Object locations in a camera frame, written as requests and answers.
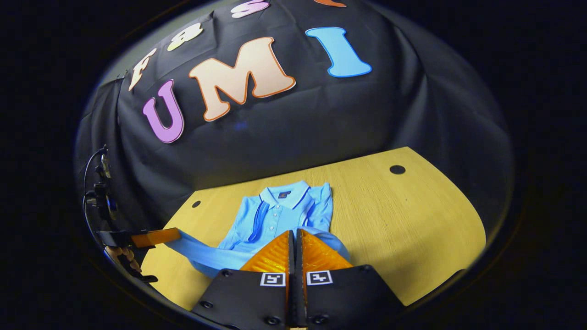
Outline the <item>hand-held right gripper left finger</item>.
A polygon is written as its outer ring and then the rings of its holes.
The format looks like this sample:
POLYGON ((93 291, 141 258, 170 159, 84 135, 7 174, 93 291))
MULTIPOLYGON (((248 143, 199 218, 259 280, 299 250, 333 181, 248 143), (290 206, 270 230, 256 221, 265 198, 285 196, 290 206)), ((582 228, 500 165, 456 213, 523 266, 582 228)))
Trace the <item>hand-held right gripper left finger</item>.
POLYGON ((224 268, 191 310, 225 328, 290 328, 295 240, 286 231, 239 269, 224 268))

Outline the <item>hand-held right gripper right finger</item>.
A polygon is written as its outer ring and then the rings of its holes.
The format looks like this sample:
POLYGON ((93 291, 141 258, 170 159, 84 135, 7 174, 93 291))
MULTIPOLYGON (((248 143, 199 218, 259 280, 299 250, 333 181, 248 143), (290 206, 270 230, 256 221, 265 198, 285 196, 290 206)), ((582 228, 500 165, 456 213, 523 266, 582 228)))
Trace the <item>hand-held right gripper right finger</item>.
POLYGON ((355 267, 315 235, 296 231, 296 327, 386 328, 404 310, 373 266, 355 267))

